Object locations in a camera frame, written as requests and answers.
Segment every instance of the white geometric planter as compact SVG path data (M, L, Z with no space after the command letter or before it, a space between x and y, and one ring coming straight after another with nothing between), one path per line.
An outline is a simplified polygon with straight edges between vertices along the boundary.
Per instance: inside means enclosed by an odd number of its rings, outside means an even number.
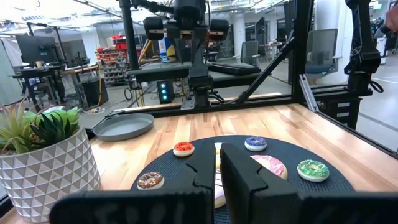
M0 156L0 183L19 215L47 222L55 202L78 190L98 190L100 174L84 128L38 151Z

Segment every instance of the donut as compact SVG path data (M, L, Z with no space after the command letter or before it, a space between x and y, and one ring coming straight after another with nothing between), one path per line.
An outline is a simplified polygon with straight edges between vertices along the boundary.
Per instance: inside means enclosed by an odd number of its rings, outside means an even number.
M216 147L216 154L220 154L220 150L221 150L221 145L222 145L223 143L221 143L221 142L218 142L218 143L214 143L214 146Z
M265 138L258 136L251 136L245 140L244 146L246 147L246 149L250 151L259 152L267 147L267 143Z
M221 180L221 172L216 169L216 181L214 187L214 208L220 208L226 204L223 181Z
M217 154L216 155L216 169L220 169L220 166L221 166L221 158L220 158L220 155Z
M180 142L174 146L173 153L179 157L189 156L193 153L195 147L189 142Z
M272 157L264 155L254 155L251 156L255 161L260 163L263 167L267 168L269 171L277 175L278 177L287 180L287 168L283 162Z
M160 172L148 172L139 177L137 188L139 190L155 190L163 187L164 177Z
M301 161L297 166L297 172L303 179L311 182L322 182L330 175L326 165L311 159Z

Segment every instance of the gray dish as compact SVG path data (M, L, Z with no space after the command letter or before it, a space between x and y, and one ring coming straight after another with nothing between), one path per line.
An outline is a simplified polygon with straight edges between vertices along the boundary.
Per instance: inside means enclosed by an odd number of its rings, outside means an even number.
M128 114L107 119L94 128L94 134L103 141L122 141L137 137L154 126L149 114Z

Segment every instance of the potted plant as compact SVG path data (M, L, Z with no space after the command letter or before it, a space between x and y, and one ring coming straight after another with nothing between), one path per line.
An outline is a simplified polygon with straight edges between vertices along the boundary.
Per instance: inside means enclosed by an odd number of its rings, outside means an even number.
M76 108L35 114L24 110L24 100L0 108L0 183L23 219L47 222L63 196L100 188Z

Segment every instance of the green frosted donut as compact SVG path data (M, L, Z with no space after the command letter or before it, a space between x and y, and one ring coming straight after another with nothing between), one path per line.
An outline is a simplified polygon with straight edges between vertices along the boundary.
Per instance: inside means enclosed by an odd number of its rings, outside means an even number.
M324 180L329 177L328 167L321 162L311 159L301 161L297 166L297 170L302 177L304 175L311 179Z

